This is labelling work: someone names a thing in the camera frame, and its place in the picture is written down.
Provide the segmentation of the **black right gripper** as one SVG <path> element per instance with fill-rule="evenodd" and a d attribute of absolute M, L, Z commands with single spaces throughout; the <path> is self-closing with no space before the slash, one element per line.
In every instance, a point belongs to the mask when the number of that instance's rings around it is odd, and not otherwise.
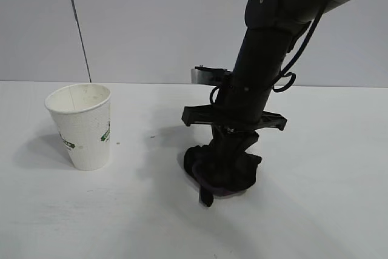
<path fill-rule="evenodd" d="M 212 147 L 227 147 L 231 128 L 235 150 L 247 150 L 258 141 L 261 115 L 287 53 L 287 33 L 276 29 L 248 29 L 231 75 L 224 77 L 213 104 L 185 107 L 186 126 L 212 126 Z"/>

